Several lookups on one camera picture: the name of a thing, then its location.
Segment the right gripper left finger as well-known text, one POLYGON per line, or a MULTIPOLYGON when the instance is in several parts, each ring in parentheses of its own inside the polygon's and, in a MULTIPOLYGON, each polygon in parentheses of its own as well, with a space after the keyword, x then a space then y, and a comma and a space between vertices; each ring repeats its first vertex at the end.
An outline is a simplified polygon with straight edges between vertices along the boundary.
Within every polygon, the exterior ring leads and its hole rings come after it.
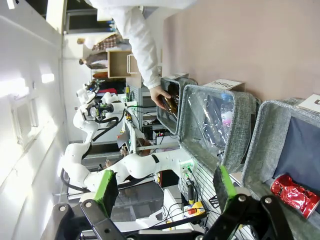
POLYGON ((116 174, 107 170, 93 198, 74 207, 67 203, 54 205, 41 239, 80 240, 83 232, 92 231, 90 240, 137 240, 136 234, 121 232, 110 218, 118 194, 116 174))

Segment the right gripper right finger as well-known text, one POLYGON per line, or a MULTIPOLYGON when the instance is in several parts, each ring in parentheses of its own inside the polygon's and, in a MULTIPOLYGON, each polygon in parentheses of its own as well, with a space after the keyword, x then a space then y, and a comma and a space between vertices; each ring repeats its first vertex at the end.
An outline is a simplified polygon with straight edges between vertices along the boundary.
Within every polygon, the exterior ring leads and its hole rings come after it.
POLYGON ((256 240, 293 240, 294 236, 278 199, 265 195, 259 200, 237 193, 223 165, 217 166, 213 186, 221 214, 204 235, 205 240, 230 240, 239 226, 249 226, 256 240))

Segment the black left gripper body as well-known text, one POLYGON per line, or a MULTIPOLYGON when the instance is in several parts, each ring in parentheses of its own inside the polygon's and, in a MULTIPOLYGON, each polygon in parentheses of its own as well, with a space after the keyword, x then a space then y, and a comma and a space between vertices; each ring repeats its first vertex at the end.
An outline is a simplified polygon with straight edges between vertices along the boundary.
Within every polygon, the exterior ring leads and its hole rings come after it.
POLYGON ((107 113, 113 112, 113 105, 111 103, 98 102, 96 104, 96 111, 97 111, 96 118, 98 120, 103 120, 107 113))

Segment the person's right hand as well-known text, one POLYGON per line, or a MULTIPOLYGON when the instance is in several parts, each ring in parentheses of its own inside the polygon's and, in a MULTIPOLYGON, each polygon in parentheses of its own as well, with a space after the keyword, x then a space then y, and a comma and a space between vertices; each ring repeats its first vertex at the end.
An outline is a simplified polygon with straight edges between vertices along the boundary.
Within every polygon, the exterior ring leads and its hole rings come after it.
POLYGON ((161 100, 161 96, 170 99, 171 95, 168 94, 166 91, 164 91, 161 87, 161 85, 155 86, 153 88, 149 89, 150 92, 150 97, 153 100, 153 102, 160 108, 162 109, 166 109, 162 100, 161 100))

